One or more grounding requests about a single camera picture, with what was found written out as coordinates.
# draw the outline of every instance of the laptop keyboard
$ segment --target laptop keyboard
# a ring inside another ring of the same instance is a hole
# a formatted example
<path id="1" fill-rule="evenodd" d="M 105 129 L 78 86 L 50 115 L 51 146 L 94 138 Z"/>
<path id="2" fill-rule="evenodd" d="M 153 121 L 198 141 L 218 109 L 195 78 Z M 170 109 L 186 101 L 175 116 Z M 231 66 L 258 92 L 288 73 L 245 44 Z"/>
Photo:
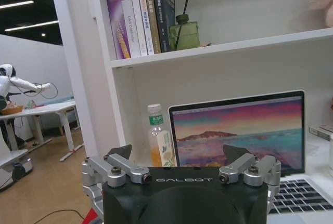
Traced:
<path id="1" fill-rule="evenodd" d="M 333 206 L 305 180 L 282 181 L 270 214 L 328 211 Z"/>

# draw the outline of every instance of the desktop wallpaper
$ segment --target desktop wallpaper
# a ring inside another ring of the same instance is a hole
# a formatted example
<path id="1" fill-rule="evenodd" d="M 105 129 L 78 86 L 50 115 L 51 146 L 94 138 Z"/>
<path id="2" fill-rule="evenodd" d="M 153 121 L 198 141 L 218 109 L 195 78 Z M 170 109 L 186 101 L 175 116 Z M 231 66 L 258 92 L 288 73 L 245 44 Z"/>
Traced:
<path id="1" fill-rule="evenodd" d="M 174 114 L 180 166 L 227 165 L 223 145 L 302 168 L 302 100 Z"/>

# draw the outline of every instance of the green glass bottle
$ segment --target green glass bottle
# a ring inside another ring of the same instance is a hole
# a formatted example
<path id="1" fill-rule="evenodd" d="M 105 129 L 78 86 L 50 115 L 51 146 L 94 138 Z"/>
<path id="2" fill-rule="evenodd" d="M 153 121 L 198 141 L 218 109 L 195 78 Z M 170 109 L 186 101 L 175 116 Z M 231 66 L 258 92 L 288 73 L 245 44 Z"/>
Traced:
<path id="1" fill-rule="evenodd" d="M 197 22 L 188 22 L 188 15 L 176 17 L 178 25 L 169 27 L 171 50 L 184 50 L 200 46 Z"/>

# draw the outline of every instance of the green bottle cap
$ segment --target green bottle cap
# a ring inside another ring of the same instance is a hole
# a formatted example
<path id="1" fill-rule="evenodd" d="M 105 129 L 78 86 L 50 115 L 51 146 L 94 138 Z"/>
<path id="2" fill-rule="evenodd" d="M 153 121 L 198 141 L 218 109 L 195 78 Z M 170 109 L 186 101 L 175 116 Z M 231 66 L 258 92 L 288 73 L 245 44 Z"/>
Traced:
<path id="1" fill-rule="evenodd" d="M 184 14 L 184 15 L 178 15 L 176 17 L 176 21 L 178 24 L 185 24 L 188 22 L 188 15 Z"/>

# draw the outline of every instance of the ceiling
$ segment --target ceiling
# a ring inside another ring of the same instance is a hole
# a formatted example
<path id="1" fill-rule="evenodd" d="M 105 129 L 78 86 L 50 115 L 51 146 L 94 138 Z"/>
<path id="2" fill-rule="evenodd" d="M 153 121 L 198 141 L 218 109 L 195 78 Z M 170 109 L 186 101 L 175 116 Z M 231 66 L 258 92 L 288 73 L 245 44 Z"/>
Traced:
<path id="1" fill-rule="evenodd" d="M 0 5 L 29 0 L 0 0 Z M 32 0 L 33 4 L 0 9 L 0 34 L 51 44 L 62 44 L 59 24 L 5 32 L 5 29 L 57 20 L 53 0 Z"/>

